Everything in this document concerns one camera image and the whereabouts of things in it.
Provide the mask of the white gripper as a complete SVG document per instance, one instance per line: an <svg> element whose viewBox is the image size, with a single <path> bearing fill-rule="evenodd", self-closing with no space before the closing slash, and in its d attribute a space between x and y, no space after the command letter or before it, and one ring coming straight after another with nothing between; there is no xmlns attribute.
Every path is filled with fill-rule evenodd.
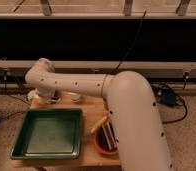
<svg viewBox="0 0 196 171"><path fill-rule="evenodd" d="M58 103L61 101L60 97L55 96L54 91L40 92L38 89L31 90L27 94L28 101L32 101L33 99L36 99L41 103L47 103L47 104Z"/></svg>

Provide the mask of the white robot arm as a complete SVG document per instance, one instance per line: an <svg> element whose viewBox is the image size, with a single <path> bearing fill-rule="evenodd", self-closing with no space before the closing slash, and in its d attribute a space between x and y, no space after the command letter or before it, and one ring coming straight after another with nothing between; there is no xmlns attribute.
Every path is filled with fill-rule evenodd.
<svg viewBox="0 0 196 171"><path fill-rule="evenodd" d="M141 74L61 74L50 60L41 58L25 80L45 100L57 90L102 98L124 171L174 171L153 90Z"/></svg>

